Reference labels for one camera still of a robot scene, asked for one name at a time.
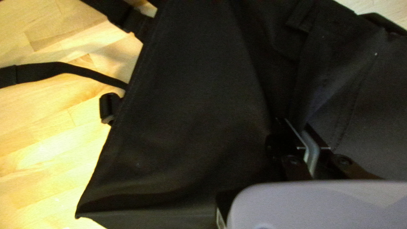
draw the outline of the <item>black strap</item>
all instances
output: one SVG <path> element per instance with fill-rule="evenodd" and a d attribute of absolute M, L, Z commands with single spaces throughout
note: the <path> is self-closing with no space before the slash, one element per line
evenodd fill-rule
<path fill-rule="evenodd" d="M 80 75 L 121 89 L 126 89 L 127 87 L 127 83 L 121 80 L 106 76 L 102 73 L 95 72 L 87 68 L 82 68 L 63 62 L 49 62 L 39 64 L 23 64 L 18 66 L 13 65 L 0 68 L 0 88 L 48 79 L 62 73 Z"/>
<path fill-rule="evenodd" d="M 133 32 L 141 42 L 143 42 L 145 33 L 153 20 L 123 0 L 81 1 L 106 15 L 112 24 L 125 32 Z"/>

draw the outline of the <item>bag handle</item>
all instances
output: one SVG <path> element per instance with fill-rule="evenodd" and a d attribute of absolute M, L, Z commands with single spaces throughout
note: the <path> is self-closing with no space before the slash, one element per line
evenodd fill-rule
<path fill-rule="evenodd" d="M 71 73 L 91 78 L 101 83 L 115 86 L 124 90 L 127 88 L 127 83 L 121 80 L 109 77 L 88 68 L 82 68 L 63 62 L 23 64 L 18 66 L 12 65 L 5 68 L 0 68 L 0 88 L 48 79 L 62 73 Z"/>

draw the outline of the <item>black tab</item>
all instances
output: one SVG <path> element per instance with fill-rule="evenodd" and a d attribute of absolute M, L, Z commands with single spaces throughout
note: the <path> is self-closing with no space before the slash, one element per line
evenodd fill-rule
<path fill-rule="evenodd" d="M 112 125 L 120 106 L 121 98 L 116 93 L 107 93 L 99 99 L 102 123 Z"/>

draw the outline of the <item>black fabric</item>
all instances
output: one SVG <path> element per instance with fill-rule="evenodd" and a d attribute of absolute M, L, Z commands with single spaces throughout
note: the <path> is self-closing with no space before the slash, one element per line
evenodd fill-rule
<path fill-rule="evenodd" d="M 162 1 L 76 217 L 213 228 L 216 196 L 274 180 L 273 117 L 310 123 L 338 153 L 404 158 L 406 44 L 332 0 Z M 381 169 L 405 179 L 405 162 Z"/>
<path fill-rule="evenodd" d="M 125 32 L 133 32 L 141 41 L 150 27 L 152 18 L 141 14 L 137 8 L 123 0 L 81 0 L 99 12 Z"/>
<path fill-rule="evenodd" d="M 407 38 L 378 33 L 372 67 L 344 86 L 310 123 L 335 153 L 367 171 L 407 180 Z"/>
<path fill-rule="evenodd" d="M 63 62 L 23 64 L 0 68 L 0 88 L 48 79 L 62 73 L 80 75 L 121 89 L 127 88 L 127 83 L 121 80 L 106 76 L 88 68 L 82 68 Z"/>

